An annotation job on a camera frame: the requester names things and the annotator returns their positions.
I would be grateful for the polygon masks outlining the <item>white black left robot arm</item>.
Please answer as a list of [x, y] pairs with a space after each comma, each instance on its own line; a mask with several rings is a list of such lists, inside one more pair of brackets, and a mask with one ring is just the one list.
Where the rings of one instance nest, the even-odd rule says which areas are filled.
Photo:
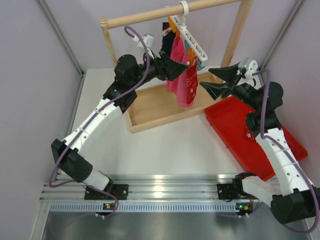
[[154, 78], [173, 81], [187, 68], [186, 64], [170, 59], [163, 51], [159, 56], [145, 53], [143, 63], [138, 63], [131, 54], [121, 56], [114, 68], [114, 82], [95, 109], [70, 135], [52, 142], [55, 167], [72, 181], [95, 190], [101, 198], [109, 198], [113, 194], [113, 181], [86, 160], [87, 153], [103, 131], [133, 104], [137, 88]]

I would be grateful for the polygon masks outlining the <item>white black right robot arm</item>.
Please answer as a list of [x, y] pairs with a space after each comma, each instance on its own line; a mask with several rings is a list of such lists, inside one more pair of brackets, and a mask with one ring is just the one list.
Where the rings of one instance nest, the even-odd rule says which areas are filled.
[[279, 182], [279, 188], [274, 188], [254, 173], [240, 173], [232, 180], [234, 194], [242, 199], [256, 197], [284, 226], [314, 218], [310, 228], [313, 231], [320, 222], [320, 189], [300, 167], [277, 118], [276, 108], [283, 105], [282, 86], [270, 80], [260, 88], [250, 85], [250, 80], [263, 73], [254, 61], [210, 68], [208, 71], [223, 81], [200, 82], [214, 100], [233, 96], [253, 109], [245, 116], [245, 124], [264, 151]]

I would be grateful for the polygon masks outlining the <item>red patterned sock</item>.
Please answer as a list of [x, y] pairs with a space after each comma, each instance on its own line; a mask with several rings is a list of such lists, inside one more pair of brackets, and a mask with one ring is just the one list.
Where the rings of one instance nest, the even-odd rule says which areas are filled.
[[251, 130], [251, 129], [249, 129], [247, 124], [245, 124], [245, 127], [244, 127], [244, 138], [247, 141], [249, 141], [251, 143], [258, 144], [257, 137], [259, 135], [260, 135], [260, 130], [257, 130], [257, 129]]
[[198, 66], [198, 61], [195, 60], [194, 63], [190, 65], [186, 71], [186, 86], [187, 86], [186, 103], [188, 106], [191, 106], [193, 104], [197, 94], [197, 88], [198, 88], [197, 66]]

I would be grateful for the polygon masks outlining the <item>white clip hanger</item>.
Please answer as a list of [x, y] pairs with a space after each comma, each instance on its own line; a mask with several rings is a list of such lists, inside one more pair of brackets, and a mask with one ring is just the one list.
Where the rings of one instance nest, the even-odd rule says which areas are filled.
[[180, 18], [177, 15], [171, 15], [168, 18], [173, 23], [172, 31], [174, 33], [179, 32], [180, 37], [185, 40], [189, 46], [189, 48], [192, 49], [195, 56], [202, 62], [206, 62], [208, 60], [208, 55], [205, 53], [205, 51], [201, 48], [199, 43], [195, 40], [195, 38], [192, 36], [192, 34], [187, 29], [187, 16], [189, 15], [189, 7], [188, 3], [183, 0], [180, 1], [179, 4], [182, 7], [182, 13], [180, 14]]

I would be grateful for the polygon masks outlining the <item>pink towel sock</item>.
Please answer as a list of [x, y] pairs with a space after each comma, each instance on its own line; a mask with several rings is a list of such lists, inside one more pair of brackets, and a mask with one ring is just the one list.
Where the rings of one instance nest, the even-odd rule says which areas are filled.
[[[171, 49], [170, 59], [187, 65], [189, 57], [186, 54], [186, 49], [183, 39], [174, 38]], [[188, 108], [190, 104], [187, 103], [188, 87], [187, 87], [187, 73], [184, 71], [179, 77], [173, 81], [167, 81], [166, 89], [176, 95], [177, 104], [181, 107]]]

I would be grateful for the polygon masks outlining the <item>teal end clothes peg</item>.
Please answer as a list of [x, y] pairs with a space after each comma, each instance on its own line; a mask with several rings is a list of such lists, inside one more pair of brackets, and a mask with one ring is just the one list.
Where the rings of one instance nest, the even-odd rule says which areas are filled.
[[203, 62], [202, 61], [198, 61], [197, 62], [197, 66], [196, 66], [196, 70], [197, 71], [201, 71], [204, 68], [205, 68], [205, 65], [203, 64]]

